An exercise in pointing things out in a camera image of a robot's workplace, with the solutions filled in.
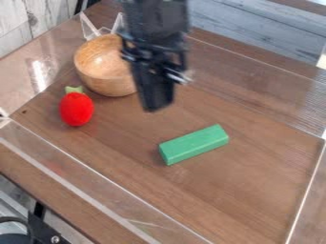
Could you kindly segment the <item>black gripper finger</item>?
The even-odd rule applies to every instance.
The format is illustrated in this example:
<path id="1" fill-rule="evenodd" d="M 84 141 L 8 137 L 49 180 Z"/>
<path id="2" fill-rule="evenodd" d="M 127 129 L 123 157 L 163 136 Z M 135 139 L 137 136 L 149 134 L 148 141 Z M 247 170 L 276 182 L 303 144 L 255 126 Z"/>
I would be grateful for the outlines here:
<path id="1" fill-rule="evenodd" d="M 161 106 L 167 107 L 173 103 L 175 99 L 175 81 L 173 79 L 168 76 L 168 72 L 163 71 L 161 72 L 161 88 L 160 88 L 160 93 L 161 93 Z"/>
<path id="2" fill-rule="evenodd" d="M 151 73 L 148 66 L 141 63 L 133 63 L 131 69 L 143 109 L 153 112 L 164 106 L 165 102 L 161 78 Z"/>

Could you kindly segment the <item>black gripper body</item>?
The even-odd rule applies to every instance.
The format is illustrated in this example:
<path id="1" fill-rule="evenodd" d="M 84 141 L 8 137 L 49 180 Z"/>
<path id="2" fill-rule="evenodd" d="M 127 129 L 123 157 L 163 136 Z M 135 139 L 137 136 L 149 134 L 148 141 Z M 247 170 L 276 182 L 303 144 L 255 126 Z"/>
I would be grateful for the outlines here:
<path id="1" fill-rule="evenodd" d="M 153 71 L 179 84 L 187 84 L 188 0 L 120 0 L 123 24 L 121 58 L 133 73 Z"/>

